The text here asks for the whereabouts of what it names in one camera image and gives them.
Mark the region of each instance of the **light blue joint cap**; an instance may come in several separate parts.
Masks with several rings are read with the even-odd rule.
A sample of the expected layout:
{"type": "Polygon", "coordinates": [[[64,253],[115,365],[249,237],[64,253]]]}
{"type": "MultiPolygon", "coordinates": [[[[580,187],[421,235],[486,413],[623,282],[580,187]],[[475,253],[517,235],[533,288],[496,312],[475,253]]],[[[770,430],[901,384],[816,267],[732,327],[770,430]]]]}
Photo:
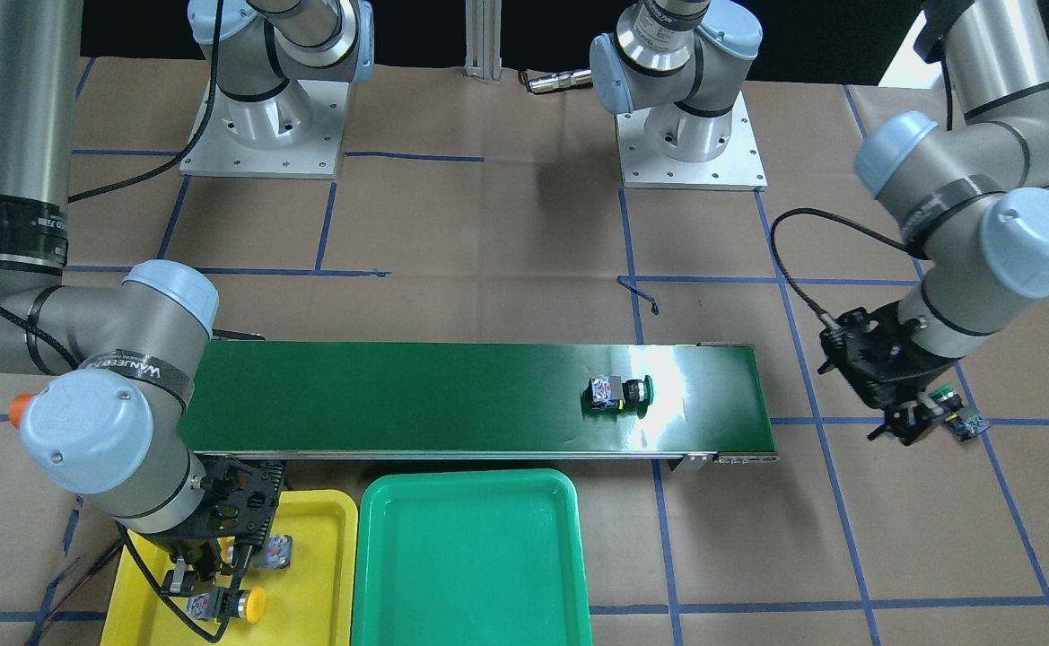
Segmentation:
{"type": "Polygon", "coordinates": [[[25,407],[21,442],[65,490],[101,494],[133,475],[153,442],[146,393],[116,372],[82,368],[49,382],[25,407]]]}
{"type": "Polygon", "coordinates": [[[1000,281],[1028,299],[1049,297],[1049,191],[1015,189],[979,223],[979,242],[1000,281]]]}
{"type": "Polygon", "coordinates": [[[594,38],[593,49],[588,52],[588,65],[593,67],[593,86],[597,90],[603,109],[615,115],[627,114],[635,109],[631,90],[624,74],[621,53],[612,44],[612,37],[601,34],[594,38]]]}
{"type": "Polygon", "coordinates": [[[894,115],[868,136],[855,155],[855,173],[873,197],[879,196],[911,151],[938,126],[923,113],[909,111],[894,115]]]}
{"type": "Polygon", "coordinates": [[[759,55],[763,26],[758,18],[730,0],[712,0],[699,31],[712,45],[737,59],[754,61],[759,55]]]}
{"type": "MultiPolygon", "coordinates": [[[[216,0],[189,0],[189,25],[197,45],[213,44],[213,18],[217,16],[216,0]]],[[[257,18],[257,12],[245,0],[226,0],[220,9],[220,40],[224,41],[245,28],[257,18]]]]}
{"type": "Polygon", "coordinates": [[[357,55],[357,72],[352,73],[352,83],[365,83],[372,79],[372,4],[361,0],[360,21],[357,22],[357,38],[360,41],[357,47],[360,53],[357,55]]]}
{"type": "Polygon", "coordinates": [[[196,270],[171,260],[147,260],[134,266],[122,283],[143,283],[174,300],[199,320],[206,333],[213,333],[220,298],[212,282],[196,270]]]}

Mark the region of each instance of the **black tape band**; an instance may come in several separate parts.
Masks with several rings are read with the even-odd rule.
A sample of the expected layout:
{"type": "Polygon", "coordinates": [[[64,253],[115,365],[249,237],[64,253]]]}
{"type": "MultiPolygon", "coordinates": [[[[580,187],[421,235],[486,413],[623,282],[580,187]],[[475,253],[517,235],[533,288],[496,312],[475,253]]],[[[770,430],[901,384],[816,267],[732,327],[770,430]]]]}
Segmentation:
{"type": "Polygon", "coordinates": [[[175,490],[172,490],[172,494],[169,494],[169,498],[164,499],[162,502],[158,503],[157,507],[152,508],[152,510],[150,510],[148,512],[142,512],[140,514],[134,514],[133,516],[114,516],[114,518],[126,519],[126,520],[129,520],[129,519],[140,519],[140,518],[142,518],[142,516],[148,516],[150,514],[156,514],[157,512],[164,510],[164,508],[167,507],[167,504],[169,504],[169,503],[172,502],[172,499],[174,499],[174,498],[177,497],[177,494],[180,494],[180,492],[183,492],[183,490],[185,489],[185,481],[187,481],[189,479],[189,474],[190,474],[190,471],[192,471],[192,470],[193,470],[193,459],[189,458],[189,459],[187,459],[187,461],[185,461],[185,475],[183,475],[183,477],[180,477],[180,483],[179,483],[179,486],[177,486],[177,488],[175,488],[175,490]]]}
{"type": "Polygon", "coordinates": [[[700,86],[704,85],[704,45],[700,44],[700,39],[695,38],[695,47],[692,49],[692,58],[695,60],[695,78],[692,79],[692,89],[688,90],[687,96],[680,99],[680,102],[687,102],[700,92],[700,86]]]}
{"type": "Polygon", "coordinates": [[[624,62],[624,65],[627,65],[627,68],[635,71],[635,73],[642,73],[644,77],[651,77],[651,78],[668,78],[671,77],[671,74],[679,72],[679,69],[672,69],[667,71],[648,69],[646,68],[646,66],[640,65],[640,63],[631,60],[630,58],[627,58],[627,52],[624,52],[624,49],[619,45],[619,38],[616,37],[615,31],[612,33],[612,46],[615,47],[616,50],[618,50],[619,60],[622,60],[624,62]]]}
{"type": "Polygon", "coordinates": [[[187,375],[176,365],[162,359],[142,354],[138,351],[114,349],[105,354],[90,357],[81,368],[101,368],[137,382],[153,384],[180,402],[180,412],[189,407],[193,397],[193,378],[187,375]]]}
{"type": "Polygon", "coordinates": [[[277,78],[285,78],[285,72],[281,69],[281,58],[277,57],[277,37],[273,23],[264,21],[264,52],[270,59],[270,68],[277,78]]]}
{"type": "Polygon", "coordinates": [[[989,337],[990,335],[994,335],[994,332],[976,332],[973,330],[967,330],[966,327],[959,326],[958,323],[952,323],[949,319],[946,318],[946,316],[943,316],[942,314],[939,313],[938,309],[935,309],[935,305],[932,305],[930,299],[927,297],[926,279],[923,279],[922,282],[919,282],[919,295],[922,296],[922,305],[926,305],[927,309],[930,310],[930,314],[934,314],[936,319],[941,320],[943,326],[950,327],[951,330],[955,330],[960,335],[966,335],[967,337],[989,337]]]}
{"type": "Polygon", "coordinates": [[[720,110],[701,110],[700,108],[688,106],[687,103],[684,102],[676,102],[676,107],[684,110],[685,113],[688,113],[689,115],[700,115],[700,117],[704,119],[713,119],[718,115],[725,115],[732,111],[732,108],[735,107],[735,103],[732,103],[732,105],[720,110]]]}
{"type": "Polygon", "coordinates": [[[40,260],[60,273],[69,251],[67,229],[56,204],[0,196],[0,255],[40,260]]]}
{"type": "Polygon", "coordinates": [[[955,26],[975,0],[925,0],[922,12],[926,14],[926,24],[922,25],[915,39],[915,53],[923,61],[934,63],[943,58],[943,37],[955,26]]]}
{"type": "MultiPolygon", "coordinates": [[[[30,326],[37,327],[37,320],[41,316],[41,307],[45,306],[45,299],[49,298],[52,292],[61,289],[61,285],[52,285],[51,287],[46,287],[41,290],[41,294],[37,295],[34,299],[34,305],[28,308],[28,316],[25,316],[25,320],[30,326]]],[[[28,357],[34,361],[37,369],[43,373],[43,375],[56,375],[56,372],[49,370],[45,361],[41,360],[41,353],[39,348],[37,348],[37,335],[30,335],[25,332],[25,349],[28,349],[28,357]]]]}
{"type": "Polygon", "coordinates": [[[217,90],[220,90],[221,94],[224,94],[230,99],[233,99],[234,102],[258,103],[258,102],[269,102],[270,99],[276,96],[277,94],[281,94],[282,91],[284,91],[285,87],[287,86],[288,86],[288,79],[285,78],[282,79],[281,84],[279,84],[277,87],[274,87],[274,89],[271,90],[261,91],[260,94],[234,94],[232,91],[224,91],[220,87],[217,90]]]}
{"type": "Polygon", "coordinates": [[[651,20],[665,26],[665,28],[672,29],[672,31],[691,31],[691,29],[704,21],[704,16],[708,13],[708,7],[704,7],[704,10],[699,14],[683,16],[683,14],[664,9],[660,4],[656,4],[655,0],[643,0],[642,4],[647,9],[651,20]]]}
{"type": "Polygon", "coordinates": [[[1046,83],[1040,83],[1039,85],[1032,85],[1030,87],[1026,87],[1026,89],[1024,90],[1011,91],[1011,93],[1005,96],[1000,96],[996,99],[994,102],[987,102],[984,103],[984,105],[979,106],[978,108],[967,110],[965,111],[965,113],[963,113],[963,119],[966,122],[970,122],[971,119],[977,117],[977,115],[981,115],[982,113],[987,113],[987,111],[991,111],[992,109],[1005,106],[1007,105],[1007,103],[1018,102],[1018,100],[1024,96],[1029,96],[1030,94],[1037,94],[1039,91],[1043,90],[1049,90],[1049,81],[1046,83]]]}
{"type": "Polygon", "coordinates": [[[1020,148],[1023,148],[1023,177],[1020,179],[1020,187],[1026,187],[1027,176],[1030,175],[1030,146],[1026,143],[1026,136],[1020,131],[1015,130],[1011,124],[1001,122],[1001,121],[988,121],[987,123],[996,124],[996,126],[1003,127],[1009,133],[1014,135],[1014,138],[1020,143],[1020,148]]]}
{"type": "Polygon", "coordinates": [[[46,264],[31,264],[29,262],[17,262],[12,260],[0,260],[0,270],[25,271],[28,274],[47,274],[48,276],[61,276],[60,266],[49,266],[46,264]]]}
{"type": "Polygon", "coordinates": [[[302,0],[297,0],[296,4],[292,5],[292,7],[290,7],[290,8],[283,9],[282,12],[269,12],[269,10],[262,9],[260,7],[253,7],[253,8],[257,9],[257,13],[261,14],[261,16],[277,16],[279,18],[279,17],[288,16],[288,14],[292,14],[292,13],[298,10],[301,7],[302,4],[303,4],[302,0]]]}
{"type": "Polygon", "coordinates": [[[994,179],[986,175],[971,175],[956,179],[938,189],[911,210],[911,215],[898,230],[903,235],[906,250],[915,258],[927,260],[922,247],[926,245],[930,233],[937,232],[944,221],[959,212],[963,206],[981,196],[1001,193],[1003,190],[994,179]]]}

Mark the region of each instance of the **power cord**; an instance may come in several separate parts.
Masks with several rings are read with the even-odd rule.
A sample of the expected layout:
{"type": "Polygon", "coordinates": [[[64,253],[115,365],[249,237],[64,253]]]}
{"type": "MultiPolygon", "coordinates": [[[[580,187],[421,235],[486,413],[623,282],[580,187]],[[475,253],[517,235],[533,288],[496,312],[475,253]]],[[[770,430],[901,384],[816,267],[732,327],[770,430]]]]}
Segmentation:
{"type": "Polygon", "coordinates": [[[23,318],[21,318],[21,316],[18,316],[15,313],[9,311],[8,309],[6,309],[6,307],[0,306],[0,318],[7,320],[8,322],[15,324],[15,326],[19,326],[20,328],[22,328],[22,330],[25,331],[25,333],[33,335],[37,337],[37,339],[43,340],[45,344],[47,344],[49,347],[52,347],[53,350],[61,356],[61,359],[65,360],[66,364],[69,364],[70,370],[77,370],[78,368],[77,358],[72,356],[72,352],[69,351],[69,348],[65,347],[65,345],[62,345],[62,343],[59,342],[59,340],[55,339],[52,335],[49,335],[47,331],[43,330],[43,328],[40,328],[35,324],[28,322],[28,320],[24,320],[23,318]]]}
{"type": "Polygon", "coordinates": [[[25,641],[25,646],[33,646],[41,641],[41,636],[45,634],[45,630],[49,630],[49,626],[58,621],[58,615],[61,613],[62,608],[65,608],[65,604],[68,604],[69,600],[78,596],[89,581],[93,581],[93,577],[102,569],[105,569],[106,565],[109,565],[113,561],[114,556],[120,555],[121,548],[125,544],[122,539],[114,540],[113,544],[110,544],[109,548],[106,550],[101,556],[98,557],[97,561],[90,565],[89,569],[86,569],[85,574],[82,575],[81,580],[78,580],[77,584],[73,584],[72,588],[69,588],[69,593],[65,594],[65,597],[58,601],[58,604],[52,607],[52,610],[45,617],[45,620],[41,621],[41,626],[35,629],[34,632],[28,636],[27,641],[25,641]]]}
{"type": "Polygon", "coordinates": [[[213,105],[214,99],[217,93],[217,50],[219,50],[220,44],[220,17],[221,8],[224,7],[226,0],[217,0],[217,14],[213,20],[213,49],[209,52],[209,90],[205,99],[205,114],[201,115],[201,123],[197,124],[196,130],[193,135],[190,136],[189,143],[185,144],[185,148],[177,152],[176,155],[172,156],[171,159],[167,160],[163,165],[154,168],[153,171],[143,172],[142,175],[130,177],[129,179],[122,179],[121,181],[114,181],[114,184],[107,184],[105,187],[99,187],[97,189],[89,189],[89,191],[82,191],[76,196],[69,196],[69,203],[74,201],[81,201],[89,199],[89,197],[104,196],[106,193],[116,191],[117,189],[126,189],[126,187],[133,187],[134,184],[140,184],[140,181],[145,181],[146,179],[151,179],[157,175],[162,175],[163,172],[168,171],[170,168],[175,167],[175,165],[180,164],[180,159],[189,155],[189,152],[193,150],[197,142],[200,142],[201,136],[205,134],[205,127],[209,124],[209,117],[213,115],[213,105]]]}
{"type": "Polygon", "coordinates": [[[775,218],[775,221],[772,221],[771,223],[769,237],[767,237],[767,243],[771,246],[771,257],[775,258],[775,266],[778,266],[779,274],[784,275],[784,279],[787,281],[788,285],[791,285],[791,289],[795,290],[795,295],[798,295],[798,297],[807,303],[808,307],[811,307],[811,310],[815,311],[819,320],[822,320],[823,324],[828,327],[837,326],[835,318],[833,318],[830,311],[823,309],[823,306],[820,306],[818,302],[815,302],[814,299],[804,293],[802,287],[799,287],[795,278],[791,277],[791,273],[788,273],[783,258],[779,258],[779,247],[775,245],[775,229],[779,228],[779,222],[796,215],[814,215],[815,217],[822,217],[825,220],[835,221],[837,224],[842,224],[856,230],[858,233],[863,233],[864,236],[868,236],[869,238],[879,240],[882,244],[893,246],[893,249],[897,249],[902,253],[909,254],[908,249],[906,249],[906,245],[903,245],[902,242],[889,238],[881,233],[874,232],[874,230],[858,223],[858,221],[849,220],[843,216],[827,212],[827,210],[819,210],[815,208],[795,208],[775,218]]]}
{"type": "MultiPolygon", "coordinates": [[[[224,615],[224,617],[220,618],[220,626],[214,633],[209,633],[208,630],[205,630],[201,626],[196,625],[196,622],[193,621],[189,615],[185,613],[183,609],[178,608],[178,606],[171,601],[171,599],[162,594],[162,586],[158,584],[158,580],[154,578],[153,573],[151,573],[150,568],[147,567],[146,561],[142,559],[142,556],[137,552],[137,546],[133,544],[133,539],[129,536],[129,531],[127,531],[126,525],[117,524],[117,532],[121,533],[121,538],[125,540],[126,552],[129,552],[129,555],[133,558],[133,563],[137,565],[137,569],[140,569],[142,576],[146,577],[146,583],[150,584],[150,588],[153,589],[153,593],[156,594],[156,596],[158,596],[158,599],[162,600],[163,604],[165,604],[165,606],[167,606],[167,608],[174,613],[174,617],[178,618],[180,623],[184,623],[189,630],[192,630],[193,633],[197,634],[200,639],[204,639],[204,641],[209,643],[220,642],[220,639],[226,634],[226,630],[229,629],[229,615],[224,615]]],[[[252,558],[253,548],[251,547],[245,547],[240,555],[237,555],[236,552],[233,553],[233,578],[229,581],[229,589],[232,589],[232,591],[238,591],[238,589],[240,589],[240,582],[245,578],[245,573],[249,572],[249,563],[252,558]]]]}

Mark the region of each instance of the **yellow button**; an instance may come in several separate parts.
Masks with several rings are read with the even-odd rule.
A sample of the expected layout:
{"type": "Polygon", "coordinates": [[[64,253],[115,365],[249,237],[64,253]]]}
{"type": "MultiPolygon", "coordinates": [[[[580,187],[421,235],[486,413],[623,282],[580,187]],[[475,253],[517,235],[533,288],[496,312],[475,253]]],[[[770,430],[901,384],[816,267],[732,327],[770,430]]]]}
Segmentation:
{"type": "Polygon", "coordinates": [[[269,604],[270,596],[260,585],[245,593],[245,621],[256,623],[264,617],[264,607],[269,604]]]}

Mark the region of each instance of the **black cable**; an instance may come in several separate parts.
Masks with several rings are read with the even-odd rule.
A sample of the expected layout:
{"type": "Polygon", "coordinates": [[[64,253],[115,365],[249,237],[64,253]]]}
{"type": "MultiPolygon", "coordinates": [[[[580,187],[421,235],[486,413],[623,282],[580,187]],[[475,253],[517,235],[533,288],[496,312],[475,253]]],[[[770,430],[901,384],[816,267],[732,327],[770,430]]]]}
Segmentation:
{"type": "Polygon", "coordinates": [[[860,223],[858,223],[858,221],[849,220],[843,216],[827,212],[827,210],[819,210],[814,208],[794,208],[790,210],[790,212],[783,213],[783,215],[775,218],[775,221],[772,221],[771,223],[771,232],[769,234],[769,237],[767,237],[767,243],[771,246],[771,257],[775,258],[775,266],[778,266],[779,274],[784,275],[784,279],[787,281],[788,285],[791,285],[791,289],[794,289],[795,295],[798,295],[800,299],[804,299],[804,302],[808,303],[808,307],[811,307],[811,310],[815,311],[816,316],[819,316],[820,320],[822,320],[823,318],[831,318],[831,313],[829,313],[827,309],[823,309],[823,307],[820,306],[819,303],[816,303],[814,299],[811,299],[811,297],[806,295],[804,293],[802,287],[799,287],[795,282],[795,278],[791,278],[791,273],[788,273],[787,266],[784,265],[784,261],[782,260],[782,258],[779,258],[779,249],[775,245],[775,229],[778,228],[779,222],[783,220],[787,220],[788,217],[796,215],[814,215],[815,217],[822,217],[825,220],[835,221],[835,223],[837,224],[842,224],[844,227],[856,230],[856,232],[858,233],[863,233],[864,236],[868,236],[870,238],[875,238],[876,240],[882,242],[882,244],[894,246],[894,249],[897,249],[902,253],[909,254],[909,251],[906,250],[906,245],[903,245],[902,242],[894,240],[893,238],[889,238],[881,233],[874,232],[872,229],[861,225],[860,223]]]}
{"type": "Polygon", "coordinates": [[[53,350],[61,356],[61,359],[65,360],[66,364],[69,364],[70,370],[77,370],[77,358],[74,358],[72,352],[69,352],[69,349],[65,347],[65,345],[62,345],[59,340],[53,339],[52,335],[49,335],[47,331],[43,330],[43,328],[34,326],[33,323],[28,322],[28,320],[24,320],[21,316],[6,309],[6,307],[0,306],[0,318],[7,320],[8,322],[15,324],[15,326],[19,326],[28,335],[34,335],[37,339],[43,340],[43,342],[45,342],[49,347],[52,347],[53,350]]]}
{"type": "Polygon", "coordinates": [[[523,85],[524,90],[528,90],[529,94],[536,94],[536,91],[532,91],[532,86],[528,85],[528,81],[529,81],[529,79],[528,79],[528,70],[521,69],[521,70],[517,71],[516,72],[516,81],[519,81],[520,85],[523,85]]]}
{"type": "Polygon", "coordinates": [[[126,187],[133,187],[134,184],[140,184],[140,181],[145,181],[146,179],[162,175],[163,172],[168,171],[170,168],[175,167],[175,165],[180,164],[180,159],[184,159],[185,156],[189,155],[189,152],[193,150],[193,146],[196,146],[196,143],[200,142],[201,136],[205,134],[205,127],[209,124],[209,117],[212,117],[213,115],[213,103],[217,93],[217,50],[220,49],[220,17],[221,8],[223,7],[224,0],[217,0],[217,14],[213,20],[213,50],[209,53],[209,89],[205,99],[205,114],[201,115],[201,123],[197,124],[196,130],[193,132],[193,135],[190,136],[189,144],[185,144],[185,148],[183,148],[180,152],[177,152],[177,154],[172,156],[172,158],[167,160],[167,163],[154,168],[153,171],[143,172],[137,176],[130,177],[129,179],[114,181],[114,184],[107,184],[105,187],[89,189],[89,191],[82,191],[76,196],[69,196],[69,203],[88,199],[88,197],[104,196],[106,193],[116,191],[117,189],[125,189],[126,187]]]}
{"type": "Polygon", "coordinates": [[[39,643],[41,641],[41,636],[44,636],[45,632],[49,630],[49,626],[52,626],[52,623],[58,620],[58,615],[61,613],[62,608],[65,608],[65,604],[68,604],[69,600],[76,597],[85,584],[88,584],[98,573],[101,573],[102,569],[105,569],[106,565],[109,565],[110,562],[113,561],[114,556],[119,555],[123,544],[125,543],[126,541],[120,538],[114,540],[113,544],[110,544],[110,546],[98,557],[98,560],[93,561],[90,568],[86,569],[85,574],[82,575],[81,580],[78,580],[78,583],[73,584],[72,588],[69,589],[69,593],[65,594],[65,597],[62,597],[61,601],[58,601],[58,604],[52,607],[52,610],[45,617],[45,620],[41,621],[41,626],[34,629],[34,632],[28,636],[27,641],[25,641],[25,646],[31,646],[34,643],[39,643]]]}
{"type": "Polygon", "coordinates": [[[939,67],[943,70],[943,91],[946,93],[946,130],[955,127],[955,93],[951,89],[951,72],[946,68],[946,57],[939,59],[939,67]]]}
{"type": "Polygon", "coordinates": [[[221,330],[220,327],[213,328],[213,336],[217,339],[230,340],[230,342],[263,342],[264,336],[255,332],[234,332],[233,330],[221,330]]]}
{"type": "MultiPolygon", "coordinates": [[[[142,560],[142,556],[138,555],[137,546],[133,544],[133,539],[130,538],[129,531],[127,531],[126,525],[117,524],[117,532],[121,533],[122,539],[125,539],[126,541],[126,552],[129,552],[129,555],[133,558],[133,563],[137,565],[137,569],[142,572],[142,576],[146,577],[146,583],[150,584],[150,588],[153,589],[153,593],[156,594],[156,596],[158,596],[158,599],[162,600],[163,604],[165,604],[167,608],[169,608],[169,610],[171,610],[172,613],[180,620],[180,623],[184,623],[187,628],[193,630],[193,633],[196,633],[197,637],[204,639],[204,641],[209,643],[220,642],[220,639],[226,634],[226,629],[229,628],[229,615],[223,615],[223,617],[220,618],[220,626],[217,628],[217,631],[212,634],[209,633],[208,630],[202,629],[201,626],[196,625],[196,622],[193,621],[189,615],[185,613],[184,610],[178,608],[178,606],[174,604],[171,599],[162,594],[162,586],[158,584],[158,580],[153,577],[153,573],[151,573],[150,568],[146,566],[146,561],[142,560]]],[[[229,584],[229,588],[240,588],[241,578],[244,578],[244,576],[245,572],[238,572],[234,568],[232,583],[229,584]]]]}

